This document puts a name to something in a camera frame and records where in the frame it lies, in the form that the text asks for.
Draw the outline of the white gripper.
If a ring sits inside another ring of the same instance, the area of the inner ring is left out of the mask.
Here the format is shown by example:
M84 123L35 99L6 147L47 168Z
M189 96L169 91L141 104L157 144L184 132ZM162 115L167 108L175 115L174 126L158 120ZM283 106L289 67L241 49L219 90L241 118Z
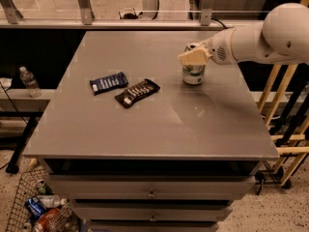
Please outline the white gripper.
M232 51L232 37L235 28L222 30L202 40L203 47L196 47L178 56L184 66L206 65L211 58L218 65L231 65L237 62Z

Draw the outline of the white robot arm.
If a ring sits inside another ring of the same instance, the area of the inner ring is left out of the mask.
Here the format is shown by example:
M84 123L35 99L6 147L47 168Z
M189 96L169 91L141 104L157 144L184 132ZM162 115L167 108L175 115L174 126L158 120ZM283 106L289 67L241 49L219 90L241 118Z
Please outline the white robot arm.
M222 30L179 55L184 65L218 65L240 62L260 64L309 63L309 8L282 4L263 21Z

